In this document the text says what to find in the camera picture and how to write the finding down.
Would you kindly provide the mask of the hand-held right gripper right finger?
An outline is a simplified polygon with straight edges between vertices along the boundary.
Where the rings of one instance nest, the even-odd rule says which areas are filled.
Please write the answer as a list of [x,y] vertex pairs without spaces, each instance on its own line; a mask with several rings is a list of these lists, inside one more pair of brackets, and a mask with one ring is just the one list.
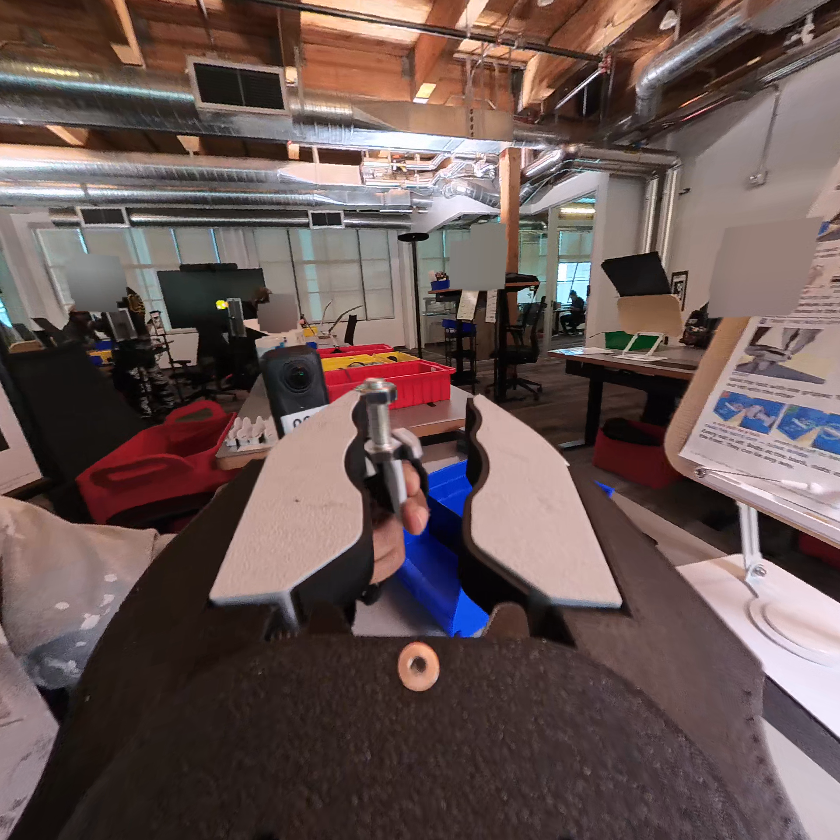
[[535,637],[623,621],[615,546],[623,512],[559,450],[489,398],[467,405],[463,588],[490,617]]

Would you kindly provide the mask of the blue storage bin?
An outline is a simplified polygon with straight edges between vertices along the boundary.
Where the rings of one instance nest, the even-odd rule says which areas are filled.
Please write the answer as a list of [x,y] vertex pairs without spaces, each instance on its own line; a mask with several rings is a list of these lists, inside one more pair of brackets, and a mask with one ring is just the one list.
[[428,477],[429,523],[406,536],[397,578],[451,637],[473,636],[499,604],[615,610],[618,585],[570,469],[558,454],[534,467],[501,458],[472,497],[468,464]]

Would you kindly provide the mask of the person's left forearm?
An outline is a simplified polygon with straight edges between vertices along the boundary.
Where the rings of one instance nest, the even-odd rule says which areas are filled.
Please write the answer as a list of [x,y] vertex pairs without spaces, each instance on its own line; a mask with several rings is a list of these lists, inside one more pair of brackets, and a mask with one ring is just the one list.
[[72,690],[121,603],[174,538],[1,499],[2,628],[41,690]]

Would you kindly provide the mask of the red bag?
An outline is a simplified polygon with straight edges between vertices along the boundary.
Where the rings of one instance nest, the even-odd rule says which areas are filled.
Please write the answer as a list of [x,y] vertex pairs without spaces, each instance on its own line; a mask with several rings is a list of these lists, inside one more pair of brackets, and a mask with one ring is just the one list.
[[604,421],[595,438],[594,467],[654,490],[667,488],[682,476],[665,454],[665,427],[623,417]]
[[216,453],[235,419],[217,403],[200,400],[100,458],[76,478],[91,519],[123,524],[131,511],[211,497],[234,475],[217,466]]

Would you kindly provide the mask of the black monitor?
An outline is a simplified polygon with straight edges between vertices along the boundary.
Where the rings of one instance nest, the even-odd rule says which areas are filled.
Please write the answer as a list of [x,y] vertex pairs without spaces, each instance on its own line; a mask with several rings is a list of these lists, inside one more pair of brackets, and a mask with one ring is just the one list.
[[228,299],[252,301],[265,286],[256,269],[159,270],[165,313],[174,329],[228,330]]

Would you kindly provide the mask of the black floor lamp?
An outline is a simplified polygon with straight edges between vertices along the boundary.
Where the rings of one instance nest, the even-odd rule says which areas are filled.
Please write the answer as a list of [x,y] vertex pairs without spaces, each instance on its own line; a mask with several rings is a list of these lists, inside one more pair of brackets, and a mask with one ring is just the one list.
[[419,266],[417,244],[428,240],[428,234],[424,232],[408,232],[398,236],[400,242],[409,244],[412,257],[412,280],[413,280],[413,314],[416,332],[416,356],[420,360],[424,358],[423,324],[421,314],[421,296],[419,288]]

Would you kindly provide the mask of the office desk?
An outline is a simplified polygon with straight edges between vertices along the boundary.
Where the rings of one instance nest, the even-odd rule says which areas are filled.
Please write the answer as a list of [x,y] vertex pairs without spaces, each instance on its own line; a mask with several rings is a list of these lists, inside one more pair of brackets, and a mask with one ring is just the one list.
[[551,350],[563,359],[567,375],[587,380],[583,438],[561,449],[590,448],[601,428],[603,390],[618,385],[646,395],[642,423],[667,427],[701,361],[703,350],[680,347],[651,354],[619,354],[585,348]]

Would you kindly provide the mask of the white stand base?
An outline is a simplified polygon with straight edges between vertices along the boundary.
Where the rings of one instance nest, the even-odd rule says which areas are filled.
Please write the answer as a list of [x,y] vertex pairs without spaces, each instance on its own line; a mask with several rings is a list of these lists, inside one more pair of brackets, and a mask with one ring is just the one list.
[[839,605],[779,566],[746,581],[739,554],[678,571],[760,661],[764,674],[839,735]]

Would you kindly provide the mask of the printed instruction sheet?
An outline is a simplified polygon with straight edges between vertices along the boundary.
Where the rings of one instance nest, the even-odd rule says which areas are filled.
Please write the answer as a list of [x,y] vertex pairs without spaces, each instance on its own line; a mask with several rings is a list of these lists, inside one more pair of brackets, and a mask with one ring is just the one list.
[[728,268],[721,313],[750,320],[682,449],[703,474],[789,497],[838,518],[838,211]]

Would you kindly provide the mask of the black panel wooden stand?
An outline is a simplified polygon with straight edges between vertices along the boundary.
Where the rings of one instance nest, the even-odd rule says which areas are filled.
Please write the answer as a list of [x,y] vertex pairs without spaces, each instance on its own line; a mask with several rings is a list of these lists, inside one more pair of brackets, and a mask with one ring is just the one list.
[[657,364],[660,346],[684,327],[680,299],[673,294],[658,252],[606,259],[601,268],[615,288],[617,319],[627,341],[619,359]]

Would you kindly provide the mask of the ceiling vent grille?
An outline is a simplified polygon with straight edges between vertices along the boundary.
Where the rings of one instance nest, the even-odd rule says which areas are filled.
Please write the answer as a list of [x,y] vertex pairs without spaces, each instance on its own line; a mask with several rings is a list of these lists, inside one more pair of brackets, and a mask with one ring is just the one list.
[[200,110],[288,116],[285,69],[189,56],[186,75]]

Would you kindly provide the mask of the silver pipe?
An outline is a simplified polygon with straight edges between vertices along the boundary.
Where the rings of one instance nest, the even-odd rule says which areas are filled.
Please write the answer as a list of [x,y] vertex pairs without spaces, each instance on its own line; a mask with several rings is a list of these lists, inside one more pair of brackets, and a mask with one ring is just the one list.
[[681,169],[679,156],[668,150],[562,143],[521,170],[519,201],[523,206],[569,174],[593,172],[643,181],[639,244],[645,253],[657,250],[666,266],[670,258]]

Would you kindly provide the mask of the black ceiling pipe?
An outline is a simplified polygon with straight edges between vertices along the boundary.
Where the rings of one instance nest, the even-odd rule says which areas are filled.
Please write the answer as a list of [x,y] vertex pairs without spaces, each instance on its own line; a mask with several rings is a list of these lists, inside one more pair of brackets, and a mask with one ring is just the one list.
[[463,40],[474,40],[483,45],[498,47],[504,46],[513,48],[514,50],[528,50],[542,56],[566,58],[569,60],[579,60],[590,63],[599,63],[602,60],[601,56],[597,54],[542,44],[527,40],[519,35],[491,33],[489,31],[474,28],[466,30],[463,28],[444,26],[441,24],[428,24],[424,22],[408,22],[393,17],[357,13],[346,9],[325,7],[314,3],[297,3],[291,1],[254,1],[254,3],[260,6],[272,7],[280,11],[283,10],[300,14],[312,14],[320,17],[340,19],[363,25],[399,29],[418,35],[429,35],[441,39],[457,40],[458,42]]

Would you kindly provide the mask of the silver air duct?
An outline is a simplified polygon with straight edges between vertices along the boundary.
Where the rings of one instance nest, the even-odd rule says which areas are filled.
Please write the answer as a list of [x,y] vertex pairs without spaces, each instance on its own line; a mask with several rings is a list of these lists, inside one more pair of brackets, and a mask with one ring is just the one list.
[[3,143],[2,203],[80,206],[335,207],[406,213],[433,200],[356,167],[223,156]]
[[257,69],[260,92],[281,108],[206,102],[192,66],[163,74],[138,67],[78,69],[48,61],[2,59],[2,124],[138,130],[199,137],[290,141],[321,148],[418,152],[547,150],[571,142],[511,114],[478,107],[351,99],[306,90],[288,94],[278,70]]
[[633,122],[641,124],[654,120],[668,84],[743,37],[774,34],[822,5],[824,1],[740,1],[731,4],[646,65],[635,85]]

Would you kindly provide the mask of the wooden support post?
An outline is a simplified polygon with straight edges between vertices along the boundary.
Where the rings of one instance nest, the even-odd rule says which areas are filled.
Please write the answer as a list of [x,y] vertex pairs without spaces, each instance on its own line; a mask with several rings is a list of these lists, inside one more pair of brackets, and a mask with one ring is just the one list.
[[519,219],[522,150],[515,146],[500,153],[498,164],[500,223],[505,226],[506,273],[519,270]]

